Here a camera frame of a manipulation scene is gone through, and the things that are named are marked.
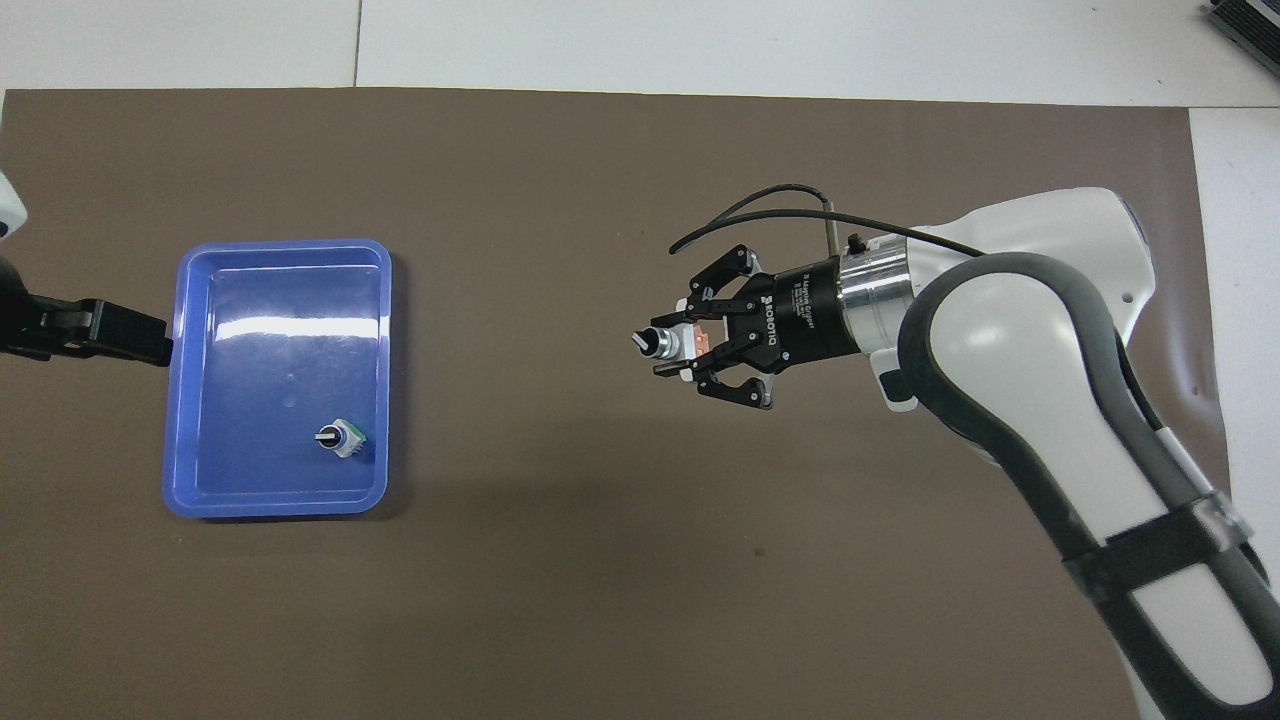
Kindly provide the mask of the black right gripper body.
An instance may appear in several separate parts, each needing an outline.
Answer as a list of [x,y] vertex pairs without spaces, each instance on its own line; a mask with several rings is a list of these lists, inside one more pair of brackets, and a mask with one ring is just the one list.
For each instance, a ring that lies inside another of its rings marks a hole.
[[860,351],[845,320],[838,296],[840,260],[826,260],[778,274],[754,275],[754,368],[783,370],[792,365],[842,357]]

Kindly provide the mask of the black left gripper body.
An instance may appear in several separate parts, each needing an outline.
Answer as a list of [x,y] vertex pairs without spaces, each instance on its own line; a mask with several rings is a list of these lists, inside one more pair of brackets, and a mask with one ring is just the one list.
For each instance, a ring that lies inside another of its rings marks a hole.
[[23,345],[26,331],[38,322],[29,291],[18,270],[1,259],[1,352],[27,359],[46,359],[47,354]]

